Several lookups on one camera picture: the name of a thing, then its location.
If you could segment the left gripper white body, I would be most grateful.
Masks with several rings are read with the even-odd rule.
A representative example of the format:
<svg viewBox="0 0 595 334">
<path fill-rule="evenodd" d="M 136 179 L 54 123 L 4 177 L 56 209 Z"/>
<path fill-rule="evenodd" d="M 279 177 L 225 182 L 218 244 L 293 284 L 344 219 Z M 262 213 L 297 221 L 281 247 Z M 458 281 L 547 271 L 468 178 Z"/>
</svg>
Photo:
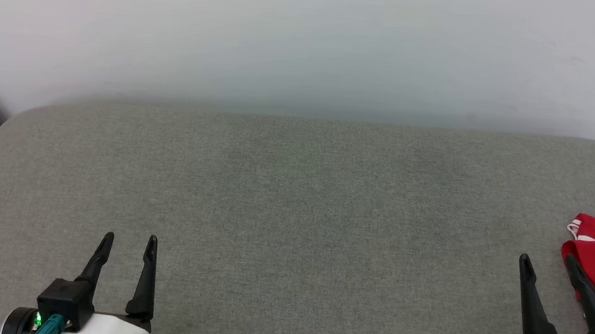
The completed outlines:
<svg viewBox="0 0 595 334">
<path fill-rule="evenodd" d="M 67 330 L 62 334 L 152 334 L 152 321 L 149 317 L 96 312 L 79 331 Z"/>
</svg>

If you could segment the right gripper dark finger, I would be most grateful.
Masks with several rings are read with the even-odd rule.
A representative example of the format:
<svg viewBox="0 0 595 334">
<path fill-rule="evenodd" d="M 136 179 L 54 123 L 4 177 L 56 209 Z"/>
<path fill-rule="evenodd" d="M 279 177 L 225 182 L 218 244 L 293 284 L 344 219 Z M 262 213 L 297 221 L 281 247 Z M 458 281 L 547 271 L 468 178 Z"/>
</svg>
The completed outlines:
<svg viewBox="0 0 595 334">
<path fill-rule="evenodd" d="M 536 287 L 537 277 L 528 254 L 519 256 L 518 267 L 523 334 L 558 334 L 544 311 Z"/>
<path fill-rule="evenodd" d="M 567 255 L 565 265 L 570 283 L 583 309 L 587 334 L 595 334 L 595 287 L 575 256 Z"/>
</svg>

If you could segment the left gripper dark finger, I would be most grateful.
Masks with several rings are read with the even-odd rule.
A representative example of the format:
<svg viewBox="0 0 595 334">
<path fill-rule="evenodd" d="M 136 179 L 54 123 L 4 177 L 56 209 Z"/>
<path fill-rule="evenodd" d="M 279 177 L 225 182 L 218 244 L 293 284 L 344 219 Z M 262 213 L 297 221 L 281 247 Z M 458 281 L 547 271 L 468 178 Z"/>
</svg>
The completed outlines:
<svg viewBox="0 0 595 334">
<path fill-rule="evenodd" d="M 154 296 L 156 285 L 156 263 L 158 238 L 151 235 L 142 256 L 143 269 L 137 281 L 135 294 L 125 307 L 128 318 L 151 320 L 154 316 Z"/>
<path fill-rule="evenodd" d="M 109 260 L 111 249 L 114 243 L 115 235 L 113 232 L 107 232 L 90 257 L 83 271 L 75 277 L 74 282 L 81 283 L 84 287 L 84 298 L 92 302 L 97 288 L 103 266 Z"/>
</svg>

